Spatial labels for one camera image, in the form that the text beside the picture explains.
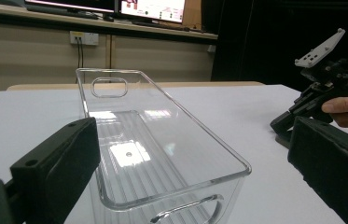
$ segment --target bin handle cutout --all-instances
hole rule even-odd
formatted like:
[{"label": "bin handle cutout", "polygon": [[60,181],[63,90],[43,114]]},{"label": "bin handle cutout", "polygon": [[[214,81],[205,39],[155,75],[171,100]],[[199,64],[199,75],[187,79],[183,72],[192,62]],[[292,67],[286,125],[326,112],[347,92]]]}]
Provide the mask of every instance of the bin handle cutout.
[{"label": "bin handle cutout", "polygon": [[[124,83],[124,92],[120,95],[100,95],[95,91],[95,84],[98,82],[103,82],[103,81],[115,81],[117,82],[122,82]],[[122,96],[125,96],[128,92],[128,82],[126,79],[121,78],[121,77],[97,77],[95,78],[92,83],[91,83],[91,93],[97,98],[119,98]]]},{"label": "bin handle cutout", "polygon": [[218,215],[222,209],[222,203],[220,201],[223,201],[223,196],[221,196],[220,194],[215,194],[215,195],[203,198],[201,200],[198,200],[198,201],[195,201],[192,203],[186,203],[186,204],[183,204],[179,207],[160,212],[150,220],[150,223],[157,223],[157,222],[161,221],[163,218],[168,217],[169,215],[171,215],[175,212],[179,212],[180,210],[187,209],[187,208],[190,208],[192,206],[200,205],[201,203],[212,202],[214,200],[216,200],[216,209],[215,209],[215,212],[212,214],[212,217],[209,218],[207,223],[215,223],[214,220],[216,218],[218,218]]}]

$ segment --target wooden desk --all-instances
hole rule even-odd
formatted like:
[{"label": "wooden desk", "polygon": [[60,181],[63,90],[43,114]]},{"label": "wooden desk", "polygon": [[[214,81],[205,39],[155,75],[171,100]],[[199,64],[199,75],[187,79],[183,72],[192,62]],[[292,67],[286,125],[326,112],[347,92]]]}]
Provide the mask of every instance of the wooden desk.
[{"label": "wooden desk", "polygon": [[[224,86],[261,86],[261,82],[256,81],[232,81],[232,82],[159,82],[162,88],[169,87],[224,87]],[[8,91],[28,91],[28,90],[73,90],[77,89],[77,84],[24,84],[15,85],[7,88]]]}]

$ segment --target monitor screen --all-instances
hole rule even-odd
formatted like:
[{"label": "monitor screen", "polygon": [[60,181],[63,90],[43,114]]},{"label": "monitor screen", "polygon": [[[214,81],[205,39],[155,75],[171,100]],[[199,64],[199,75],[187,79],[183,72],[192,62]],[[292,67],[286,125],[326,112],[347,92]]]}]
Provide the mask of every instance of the monitor screen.
[{"label": "monitor screen", "polygon": [[124,16],[182,23],[185,0],[118,0],[118,13]]},{"label": "monitor screen", "polygon": [[114,0],[25,0],[25,4],[103,13],[115,10]]}]

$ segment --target black panel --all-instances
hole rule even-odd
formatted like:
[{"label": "black panel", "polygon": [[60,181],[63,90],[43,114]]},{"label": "black panel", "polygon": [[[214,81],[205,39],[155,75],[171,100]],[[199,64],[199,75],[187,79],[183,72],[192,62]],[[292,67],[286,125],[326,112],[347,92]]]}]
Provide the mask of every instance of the black panel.
[{"label": "black panel", "polygon": [[[240,3],[247,14],[251,10],[249,2]],[[329,57],[348,58],[348,2],[255,0],[248,30],[244,25],[249,21],[246,11],[240,17],[239,13],[234,16],[233,8],[230,0],[225,2],[213,71],[215,80],[255,80],[303,91],[311,81],[300,74],[295,59],[334,35],[338,28],[346,34]],[[228,41],[231,49],[220,47]],[[231,58],[237,59],[235,69],[224,66]]]},{"label": "black panel", "polygon": [[348,223],[348,133],[316,119],[297,117],[287,159]]},{"label": "black panel", "polygon": [[211,34],[218,34],[224,0],[201,0],[202,29]]},{"label": "black panel", "polygon": [[10,171],[31,211],[26,223],[64,223],[99,162],[95,118],[62,127],[16,161]]}]

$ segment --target computer monitor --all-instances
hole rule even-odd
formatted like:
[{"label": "computer monitor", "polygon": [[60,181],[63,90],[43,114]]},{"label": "computer monitor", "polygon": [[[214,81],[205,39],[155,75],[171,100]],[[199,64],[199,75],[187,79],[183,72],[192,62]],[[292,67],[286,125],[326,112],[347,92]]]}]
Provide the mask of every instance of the computer monitor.
[{"label": "computer monitor", "polygon": [[113,13],[115,11],[115,0],[24,0],[28,10],[62,14],[57,9],[66,9],[71,14],[68,16],[84,17],[82,12]]},{"label": "computer monitor", "polygon": [[182,24],[186,0],[117,0],[119,17]]}]

